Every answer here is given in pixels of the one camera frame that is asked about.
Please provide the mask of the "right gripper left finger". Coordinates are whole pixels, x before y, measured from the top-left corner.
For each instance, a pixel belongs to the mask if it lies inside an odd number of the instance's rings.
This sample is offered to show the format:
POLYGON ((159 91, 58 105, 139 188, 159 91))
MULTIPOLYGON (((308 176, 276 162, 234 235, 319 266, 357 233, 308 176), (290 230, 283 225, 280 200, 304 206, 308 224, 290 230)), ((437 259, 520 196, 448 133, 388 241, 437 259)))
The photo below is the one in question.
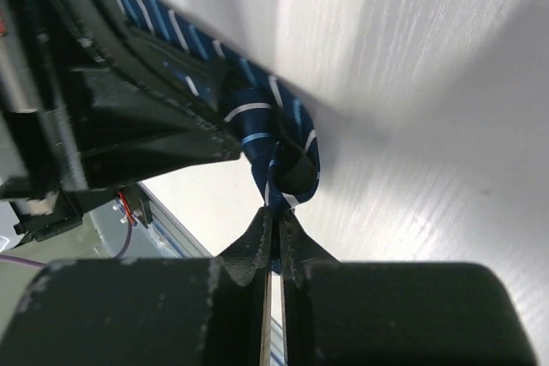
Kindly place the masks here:
POLYGON ((267 365, 271 216, 210 258, 61 260, 16 309, 20 365, 267 365))

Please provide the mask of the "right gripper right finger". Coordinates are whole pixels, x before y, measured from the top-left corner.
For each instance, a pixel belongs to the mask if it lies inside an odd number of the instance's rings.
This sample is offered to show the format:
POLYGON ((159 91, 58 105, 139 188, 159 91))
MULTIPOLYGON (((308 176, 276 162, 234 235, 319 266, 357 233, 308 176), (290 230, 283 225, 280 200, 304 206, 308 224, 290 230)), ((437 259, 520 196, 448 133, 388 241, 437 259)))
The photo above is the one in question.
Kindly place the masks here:
POLYGON ((278 224, 289 365, 534 365, 510 296, 471 262, 338 261, 278 224))

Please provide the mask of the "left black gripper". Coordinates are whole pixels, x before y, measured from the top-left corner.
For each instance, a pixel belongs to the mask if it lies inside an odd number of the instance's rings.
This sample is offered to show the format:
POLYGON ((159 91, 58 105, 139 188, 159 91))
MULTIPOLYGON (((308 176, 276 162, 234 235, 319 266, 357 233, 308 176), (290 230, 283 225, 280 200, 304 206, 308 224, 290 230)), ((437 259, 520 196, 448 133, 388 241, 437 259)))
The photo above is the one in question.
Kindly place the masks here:
POLYGON ((142 95, 138 112, 173 130, 163 148, 178 167, 240 155, 220 89, 209 89, 220 71, 191 24, 161 0, 76 5, 1 0, 1 198, 24 243, 72 230, 107 199, 100 90, 91 82, 106 74, 106 60, 142 95))

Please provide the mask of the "navy blue striped tie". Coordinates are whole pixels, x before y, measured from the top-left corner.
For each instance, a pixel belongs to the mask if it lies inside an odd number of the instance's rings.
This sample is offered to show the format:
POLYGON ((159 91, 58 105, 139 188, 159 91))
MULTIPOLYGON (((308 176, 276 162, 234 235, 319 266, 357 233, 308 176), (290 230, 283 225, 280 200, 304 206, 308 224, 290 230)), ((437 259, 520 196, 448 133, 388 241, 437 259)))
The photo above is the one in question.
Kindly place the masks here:
POLYGON ((139 57, 189 88, 239 141, 274 217, 317 191, 317 133, 303 103, 276 75, 201 31, 161 0, 115 0, 139 57))

